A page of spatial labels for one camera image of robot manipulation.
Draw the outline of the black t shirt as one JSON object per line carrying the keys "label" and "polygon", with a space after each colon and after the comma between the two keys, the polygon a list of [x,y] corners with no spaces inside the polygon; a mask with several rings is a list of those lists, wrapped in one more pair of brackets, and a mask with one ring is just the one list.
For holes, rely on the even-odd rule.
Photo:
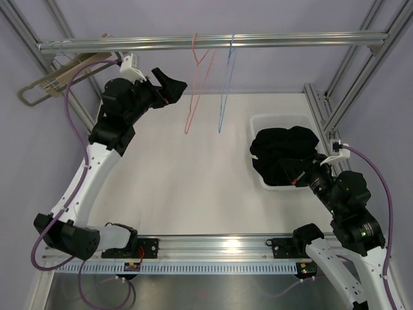
{"label": "black t shirt", "polygon": [[317,154],[319,138],[308,128],[267,128],[260,130],[249,148],[252,166],[269,187],[289,186],[290,162]]}

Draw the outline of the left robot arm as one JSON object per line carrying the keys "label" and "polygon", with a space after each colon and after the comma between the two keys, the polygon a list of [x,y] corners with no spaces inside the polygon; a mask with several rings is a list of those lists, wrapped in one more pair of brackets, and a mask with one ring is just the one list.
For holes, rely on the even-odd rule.
{"label": "left robot arm", "polygon": [[79,166],[61,200],[48,214],[38,214],[34,227],[47,246],[73,258],[87,260],[98,251],[107,257],[130,258],[137,254],[137,231],[127,225],[91,227],[88,219],[105,180],[135,136],[134,124],[149,109],[179,101],[187,83],[152,69],[159,81],[115,78],[105,85],[103,116],[93,127]]}

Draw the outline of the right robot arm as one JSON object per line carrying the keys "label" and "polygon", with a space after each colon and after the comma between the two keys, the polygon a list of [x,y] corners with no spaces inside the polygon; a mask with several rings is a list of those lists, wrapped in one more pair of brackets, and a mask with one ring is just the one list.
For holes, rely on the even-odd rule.
{"label": "right robot arm", "polygon": [[348,170],[334,177],[327,157],[319,154],[293,160],[289,174],[293,185],[308,186],[332,215],[333,233],[349,251],[359,279],[331,252],[324,234],[313,223],[294,230],[293,251],[313,259],[351,309],[390,309],[384,271],[385,237],[366,208],[371,193],[363,175]]}

